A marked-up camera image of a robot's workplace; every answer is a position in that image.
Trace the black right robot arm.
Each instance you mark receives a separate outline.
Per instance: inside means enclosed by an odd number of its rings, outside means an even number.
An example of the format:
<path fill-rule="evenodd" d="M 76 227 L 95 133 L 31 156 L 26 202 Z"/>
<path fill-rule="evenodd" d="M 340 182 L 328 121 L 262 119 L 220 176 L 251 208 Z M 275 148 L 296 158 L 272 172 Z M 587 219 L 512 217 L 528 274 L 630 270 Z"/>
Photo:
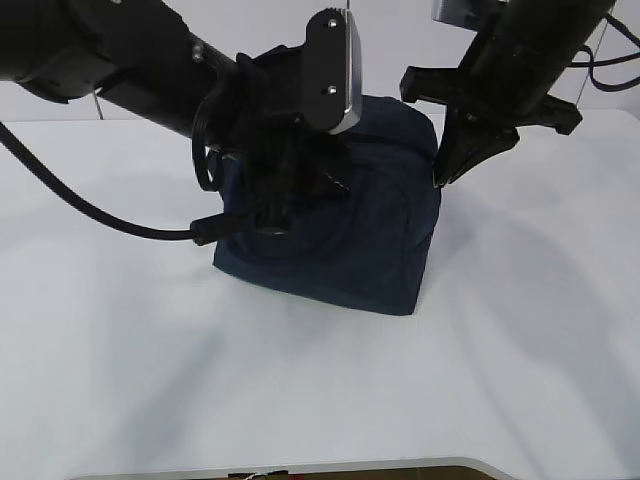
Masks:
<path fill-rule="evenodd" d="M 491 157 L 513 149 L 519 128 L 569 135 L 582 115 L 550 95 L 576 53 L 610 11 L 610 1 L 509 1 L 490 14 L 455 68 L 410 66 L 403 101 L 445 106 L 434 183 L 451 184 Z"/>

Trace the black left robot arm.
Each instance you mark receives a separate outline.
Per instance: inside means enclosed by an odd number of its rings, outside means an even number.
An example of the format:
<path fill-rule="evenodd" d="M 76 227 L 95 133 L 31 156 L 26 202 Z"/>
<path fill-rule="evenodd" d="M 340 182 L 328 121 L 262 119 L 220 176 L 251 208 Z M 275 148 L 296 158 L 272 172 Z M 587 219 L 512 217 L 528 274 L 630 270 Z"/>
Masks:
<path fill-rule="evenodd" d="M 187 137 L 201 189 L 225 188 L 239 162 L 236 210 L 159 230 L 117 218 L 80 197 L 10 130 L 4 147 L 55 195 L 122 233 L 207 245 L 258 230 L 290 231 L 297 203 L 346 197 L 339 168 L 320 151 L 361 116 L 360 41 L 351 12 L 327 8 L 304 42 L 229 58 L 194 35 L 162 1 L 5 1 L 1 78 L 59 104 L 96 95 Z"/>

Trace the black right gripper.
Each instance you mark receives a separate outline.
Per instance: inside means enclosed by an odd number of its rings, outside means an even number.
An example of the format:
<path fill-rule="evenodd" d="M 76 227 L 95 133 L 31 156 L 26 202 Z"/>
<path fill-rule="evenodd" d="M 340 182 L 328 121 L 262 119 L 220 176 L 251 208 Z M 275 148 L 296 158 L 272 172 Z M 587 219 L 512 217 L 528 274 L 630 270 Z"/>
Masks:
<path fill-rule="evenodd" d="M 445 105 L 447 112 L 433 163 L 434 185 L 454 183 L 482 162 L 513 149 L 515 129 L 543 126 L 569 135 L 582 121 L 577 106 L 549 94 L 566 64 L 537 52 L 489 19 L 455 68 L 409 66 L 400 82 L 403 101 Z M 478 127 L 477 121 L 510 128 Z"/>

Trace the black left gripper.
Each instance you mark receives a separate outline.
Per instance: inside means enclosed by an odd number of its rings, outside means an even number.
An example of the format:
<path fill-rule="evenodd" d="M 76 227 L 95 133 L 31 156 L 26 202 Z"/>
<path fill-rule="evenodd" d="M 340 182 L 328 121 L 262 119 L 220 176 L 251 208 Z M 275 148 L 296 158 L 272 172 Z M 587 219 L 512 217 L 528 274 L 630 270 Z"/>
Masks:
<path fill-rule="evenodd" d="M 192 60 L 215 76 L 192 120 L 192 162 L 202 190 L 228 193 L 226 158 L 240 170 L 239 208 L 192 223 L 195 240 L 221 240 L 256 229 L 286 234 L 295 193 L 337 193 L 309 151 L 317 138 L 333 137 L 308 126 L 301 111 L 302 49 L 278 46 L 256 58 L 223 62 L 202 44 Z"/>

